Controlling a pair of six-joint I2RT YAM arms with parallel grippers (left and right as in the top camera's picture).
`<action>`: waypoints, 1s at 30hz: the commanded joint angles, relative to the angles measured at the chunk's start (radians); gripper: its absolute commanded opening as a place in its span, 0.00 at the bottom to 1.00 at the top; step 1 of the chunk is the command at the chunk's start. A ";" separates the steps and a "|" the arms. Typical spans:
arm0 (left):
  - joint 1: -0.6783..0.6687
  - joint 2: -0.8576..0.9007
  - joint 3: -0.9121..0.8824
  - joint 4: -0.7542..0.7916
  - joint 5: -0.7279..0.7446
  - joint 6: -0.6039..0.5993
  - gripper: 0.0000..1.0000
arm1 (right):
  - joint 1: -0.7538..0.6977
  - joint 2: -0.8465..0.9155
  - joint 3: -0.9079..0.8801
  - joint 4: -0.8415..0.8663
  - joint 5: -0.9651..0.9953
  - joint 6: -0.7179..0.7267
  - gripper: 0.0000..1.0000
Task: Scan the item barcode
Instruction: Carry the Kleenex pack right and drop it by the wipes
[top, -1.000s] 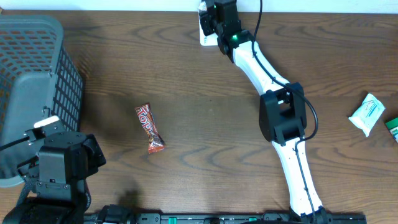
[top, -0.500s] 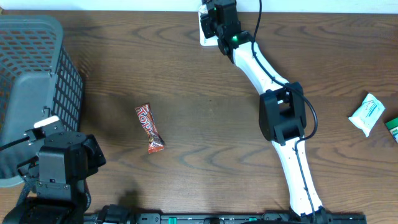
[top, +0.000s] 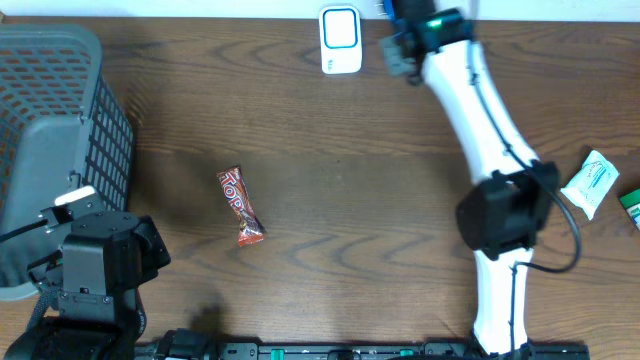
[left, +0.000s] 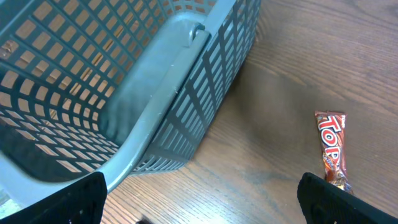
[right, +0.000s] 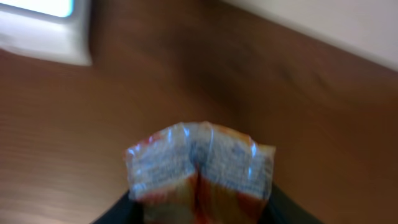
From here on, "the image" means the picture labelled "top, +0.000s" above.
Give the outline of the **red chocolate bar wrapper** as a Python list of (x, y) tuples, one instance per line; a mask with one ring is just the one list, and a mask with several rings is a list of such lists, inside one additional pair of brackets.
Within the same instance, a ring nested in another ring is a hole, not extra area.
[(216, 174), (224, 196), (239, 219), (238, 245), (256, 244), (265, 238), (265, 228), (260, 223), (249, 199), (249, 194), (239, 166)]

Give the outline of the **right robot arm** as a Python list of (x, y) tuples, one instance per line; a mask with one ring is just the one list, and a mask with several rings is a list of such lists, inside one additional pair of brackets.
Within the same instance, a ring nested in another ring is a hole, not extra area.
[(383, 0), (393, 34), (392, 73), (423, 82), (461, 144), (472, 183), (456, 223), (473, 251), (478, 283), (473, 336), (489, 356), (520, 358), (528, 345), (527, 269), (551, 207), (558, 170), (543, 163), (514, 125), (486, 65), (474, 23), (431, 1)]

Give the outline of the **green lid jar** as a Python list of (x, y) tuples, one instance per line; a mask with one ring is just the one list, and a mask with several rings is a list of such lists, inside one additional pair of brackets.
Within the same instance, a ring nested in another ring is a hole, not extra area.
[(640, 229), (640, 190), (622, 196), (620, 202), (633, 224)]

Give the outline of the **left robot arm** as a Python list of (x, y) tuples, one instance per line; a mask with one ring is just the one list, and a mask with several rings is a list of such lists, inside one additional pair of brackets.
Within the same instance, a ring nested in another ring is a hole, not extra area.
[(139, 288), (171, 257), (149, 216), (71, 205), (42, 212), (41, 225), (64, 239), (27, 272), (40, 292), (8, 359), (132, 359), (147, 318)]

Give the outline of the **green tissue wipes pack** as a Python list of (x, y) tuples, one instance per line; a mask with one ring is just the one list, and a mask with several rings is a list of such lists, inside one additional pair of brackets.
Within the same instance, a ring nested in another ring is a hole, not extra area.
[(616, 167), (600, 152), (592, 150), (581, 169), (560, 192), (573, 205), (581, 208), (591, 221), (618, 177)]

